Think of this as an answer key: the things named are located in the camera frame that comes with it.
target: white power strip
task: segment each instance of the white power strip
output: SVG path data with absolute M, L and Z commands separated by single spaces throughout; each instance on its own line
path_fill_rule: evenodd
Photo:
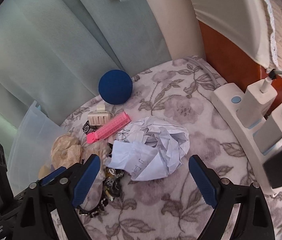
M 273 189 L 271 187 L 265 170 L 263 169 L 263 163 L 282 150 L 282 139 L 280 139 L 266 155 L 263 155 L 259 151 L 259 148 L 254 142 L 253 134 L 265 123 L 265 118 L 262 117 L 261 121 L 251 129 L 245 128 L 236 116 L 243 96 L 244 92 L 236 84 L 229 83 L 214 90 L 211 94 L 211 102 L 228 123 L 242 146 L 263 193 L 266 195 L 275 195 L 282 190 L 282 188 Z

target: orange wood panel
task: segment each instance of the orange wood panel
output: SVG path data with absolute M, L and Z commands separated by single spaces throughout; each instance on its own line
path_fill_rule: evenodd
M 260 80 L 260 65 L 221 33 L 199 21 L 207 62 L 241 90 Z
M 229 83 L 235 83 L 241 90 L 267 77 L 265 69 L 254 62 L 244 51 L 221 33 L 199 21 L 207 62 Z M 272 83 L 277 97 L 270 110 L 282 103 L 282 78 Z

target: white paper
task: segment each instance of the white paper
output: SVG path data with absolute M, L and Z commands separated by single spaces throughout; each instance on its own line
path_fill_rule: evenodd
M 186 128 L 150 116 L 129 123 L 118 133 L 106 165 L 127 171 L 132 180 L 161 179 L 182 165 L 189 148 Z

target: floral blanket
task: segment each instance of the floral blanket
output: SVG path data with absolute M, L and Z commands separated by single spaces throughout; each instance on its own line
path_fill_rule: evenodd
M 203 59 L 222 85 L 225 80 Z M 96 218 L 80 216 L 93 240 L 192 240 L 208 221 L 212 208 L 205 204 L 188 170 L 188 159 L 198 154 L 207 167 L 235 184 L 255 181 L 252 168 L 233 132 L 210 102 L 211 78 L 184 59 L 166 62 L 133 77 L 131 98 L 119 106 L 107 105 L 114 116 L 125 111 L 133 121 L 150 115 L 173 119 L 190 133 L 190 150 L 183 166 L 164 179 L 121 180 L 123 194 Z M 71 114 L 62 126 L 76 135 L 85 148 L 82 131 L 87 115 L 95 111 L 100 96 Z M 266 196 L 276 239 L 282 239 L 282 192 Z M 235 205 L 223 239 L 229 239 L 239 205 Z M 60 239 L 66 239 L 56 213 L 52 214 Z

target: foam ball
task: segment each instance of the foam ball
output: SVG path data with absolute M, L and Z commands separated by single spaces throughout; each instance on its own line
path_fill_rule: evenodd
M 122 70 L 110 70 L 99 81 L 99 93 L 111 105 L 124 104 L 132 93 L 132 80 Z

